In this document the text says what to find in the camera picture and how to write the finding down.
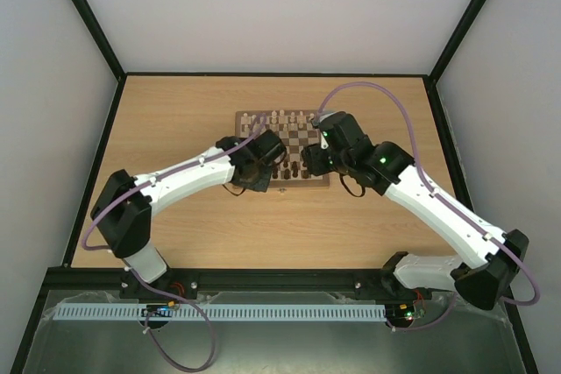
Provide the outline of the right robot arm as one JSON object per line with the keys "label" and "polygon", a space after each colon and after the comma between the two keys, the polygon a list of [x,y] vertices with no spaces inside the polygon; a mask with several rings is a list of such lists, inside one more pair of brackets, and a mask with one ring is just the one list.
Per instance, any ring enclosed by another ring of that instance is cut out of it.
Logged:
{"label": "right robot arm", "polygon": [[448,257],[398,253],[382,275],[384,290],[402,296],[417,287],[458,293],[482,310],[503,299],[520,271],[529,239],[518,229],[504,231],[475,215],[440,188],[399,145],[373,144],[353,115],[319,117],[320,141],[302,150],[313,175],[338,173],[403,206],[433,229],[456,252]]}

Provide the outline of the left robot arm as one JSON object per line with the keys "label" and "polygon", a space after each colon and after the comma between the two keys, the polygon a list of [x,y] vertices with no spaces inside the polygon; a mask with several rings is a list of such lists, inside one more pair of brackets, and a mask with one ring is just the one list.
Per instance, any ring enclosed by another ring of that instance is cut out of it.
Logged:
{"label": "left robot arm", "polygon": [[92,225],[105,248],[144,282],[152,284],[169,266],[151,243],[152,219],[164,209],[204,189],[231,184],[264,193],[274,164],[287,152],[267,130],[248,138],[225,137],[208,150],[177,165],[131,176],[114,172],[93,206]]}

